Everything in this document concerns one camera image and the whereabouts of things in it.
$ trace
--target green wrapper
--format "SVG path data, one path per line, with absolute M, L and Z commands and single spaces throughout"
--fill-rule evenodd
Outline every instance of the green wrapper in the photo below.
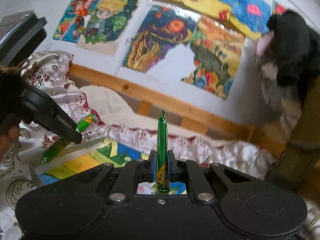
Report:
M 95 114 L 89 114 L 86 118 L 81 120 L 77 124 L 77 132 L 83 133 L 85 129 L 87 129 L 93 122 L 96 120 L 96 115 Z M 52 161 L 57 155 L 65 149 L 71 142 L 67 141 L 65 138 L 60 137 L 53 145 L 47 149 L 42 157 L 41 161 L 44 163 L 48 163 Z
M 170 186 L 168 181 L 168 127 L 162 110 L 161 117 L 158 120 L 157 134 L 157 167 L 156 167 L 156 192 L 158 194 L 169 194 Z

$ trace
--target wooden slat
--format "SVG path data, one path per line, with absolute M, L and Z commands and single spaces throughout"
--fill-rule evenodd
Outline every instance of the wooden slat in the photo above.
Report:
M 139 105 L 139 109 L 138 109 L 137 114 L 148 116 L 149 112 L 151 110 L 151 107 L 152 107 L 151 103 L 142 100 L 140 105 Z
M 197 125 L 195 125 L 195 123 L 189 123 L 188 119 L 183 122 L 185 128 L 189 130 L 195 131 L 196 129 L 199 133 L 205 134 L 207 131 L 205 127 L 217 128 L 218 130 L 233 134 L 241 140 L 249 139 L 252 143 L 260 145 L 270 151 L 276 158 L 280 158 L 285 149 L 284 144 L 278 143 L 267 136 L 263 136 L 263 133 L 258 128 L 236 124 L 177 98 L 170 97 L 124 79 L 76 64 L 72 64 L 70 75 L 87 80 L 91 85 L 113 89 L 116 92 L 129 95 L 136 99 L 143 100 L 146 103 L 148 102 L 149 104 L 164 108 L 172 113 L 187 117 L 191 121 L 196 121 Z
M 280 159 L 285 149 L 285 144 L 279 143 L 268 136 L 263 136 L 258 143 L 262 148 L 267 149 L 274 157 Z
M 70 74 L 89 81 L 91 85 L 113 89 L 116 92 L 127 94 L 139 100 L 144 100 L 153 105 L 163 107 L 180 116 L 187 116 L 192 120 L 206 124 L 208 127 L 216 127 L 222 131 L 234 134 L 239 139 L 246 140 L 249 135 L 249 129 L 246 126 L 236 124 L 220 116 L 199 109 L 189 103 L 124 79 L 77 64 L 72 64 Z
M 206 134 L 208 131 L 207 125 L 200 123 L 200 122 L 197 122 L 197 121 L 194 121 L 194 120 L 191 120 L 188 117 L 183 118 L 180 126 L 183 128 L 186 128 L 190 131 L 201 133 L 201 134 Z

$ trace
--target metal screw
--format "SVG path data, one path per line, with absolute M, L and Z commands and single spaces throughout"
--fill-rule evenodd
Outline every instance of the metal screw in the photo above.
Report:
M 112 195 L 110 195 L 110 199 L 116 202 L 120 202 L 125 199 L 125 195 L 123 195 L 122 193 L 113 193 Z
M 202 201 L 210 201 L 213 199 L 213 196 L 210 193 L 200 193 L 197 197 Z
M 158 203 L 161 204 L 161 205 L 163 205 L 163 204 L 166 203 L 166 201 L 165 201 L 164 199 L 158 199 Z

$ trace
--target bed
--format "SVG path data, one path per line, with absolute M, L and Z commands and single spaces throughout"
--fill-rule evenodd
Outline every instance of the bed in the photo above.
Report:
M 315 81 L 314 86 L 308 92 L 302 116 L 286 146 L 266 136 L 263 131 L 254 126 L 233 123 L 179 99 L 118 77 L 76 64 L 72 64 L 69 77 L 78 86 L 90 84 L 116 91 L 125 99 L 127 98 L 127 101 L 131 102 L 132 105 L 138 104 L 135 108 L 137 114 L 156 118 L 157 116 L 154 113 L 159 111 L 155 109 L 164 108 L 165 111 L 170 113 L 169 122 L 185 129 L 206 134 L 215 139 L 241 139 L 259 145 L 280 160 L 276 169 L 287 179 L 284 183 L 288 187 L 295 189 L 300 187 L 308 196 L 312 195 L 313 199 L 320 200 L 320 169 L 316 165 L 320 157 L 317 149 L 319 142 L 317 137 L 320 134 L 320 126 L 317 125 L 317 120 L 320 120 L 320 118 L 316 114 L 318 100 L 314 100 L 320 92 L 320 79 Z
M 292 153 L 287 154 L 286 151 L 293 146 L 286 148 L 255 127 L 230 122 L 168 95 L 72 64 L 72 59 L 72 54 L 61 51 L 34 53 L 32 64 L 23 76 L 29 84 L 50 94 L 74 119 L 88 113 L 98 114 L 98 121 L 84 133 L 83 142 L 105 136 L 144 152 L 154 149 L 156 119 L 164 108 L 170 123 L 169 146 L 176 153 L 176 158 L 192 159 L 201 166 L 220 162 L 260 179 L 280 159 L 276 167 L 279 171 L 287 171 L 284 167 L 290 165 L 291 160 L 289 158 L 288 161 L 286 156 L 290 157 Z M 304 124 L 310 122 L 304 113 L 301 120 Z M 34 124 L 22 124 L 20 133 L 20 140 L 12 144 L 0 169 L 0 236 L 9 240 L 21 237 L 14 217 L 18 199 L 36 188 L 30 179 L 28 163 L 38 158 L 58 138 Z M 306 153 L 309 149 L 301 151 L 304 151 L 303 158 L 298 159 L 296 154 L 295 162 L 307 158 L 314 160 L 303 167 L 305 170 L 315 163 L 316 158 Z M 318 174 L 317 167 L 311 169 L 299 188 L 300 194 L 313 201 L 319 200 L 319 179 L 315 179 L 319 178 Z M 309 214 L 305 225 L 307 231 L 317 237 L 320 233 L 320 210 L 313 201 L 306 200 Z

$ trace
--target human hand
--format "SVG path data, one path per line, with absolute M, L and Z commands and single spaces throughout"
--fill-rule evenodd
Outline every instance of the human hand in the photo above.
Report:
M 20 135 L 20 127 L 11 127 L 7 135 L 0 135 L 0 160 L 2 160 L 3 155 L 10 149 L 11 141 L 18 139 Z

